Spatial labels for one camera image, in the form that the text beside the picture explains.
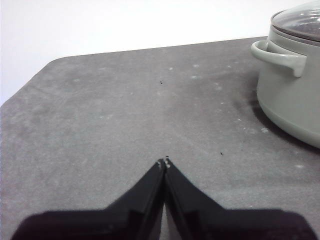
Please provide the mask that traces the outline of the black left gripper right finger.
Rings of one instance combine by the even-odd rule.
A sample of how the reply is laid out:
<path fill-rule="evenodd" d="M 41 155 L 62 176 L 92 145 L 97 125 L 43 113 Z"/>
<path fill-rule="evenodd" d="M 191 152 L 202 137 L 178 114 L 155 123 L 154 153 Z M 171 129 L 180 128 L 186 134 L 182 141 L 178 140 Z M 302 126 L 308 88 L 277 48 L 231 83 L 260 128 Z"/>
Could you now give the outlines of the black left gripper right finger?
<path fill-rule="evenodd" d="M 306 219 L 281 209 L 226 209 L 194 186 L 170 161 L 165 205 L 183 240 L 311 240 Z"/>

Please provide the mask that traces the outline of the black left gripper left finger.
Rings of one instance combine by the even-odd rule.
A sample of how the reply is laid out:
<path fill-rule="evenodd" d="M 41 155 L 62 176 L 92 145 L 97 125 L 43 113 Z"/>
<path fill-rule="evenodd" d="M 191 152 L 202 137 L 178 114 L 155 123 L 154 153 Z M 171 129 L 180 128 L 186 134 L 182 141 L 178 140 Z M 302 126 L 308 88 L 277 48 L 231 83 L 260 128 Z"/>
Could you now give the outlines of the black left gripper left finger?
<path fill-rule="evenodd" d="M 158 240 L 164 205 L 165 163 L 159 159 L 104 209 L 47 211 L 27 217 L 14 240 Z"/>

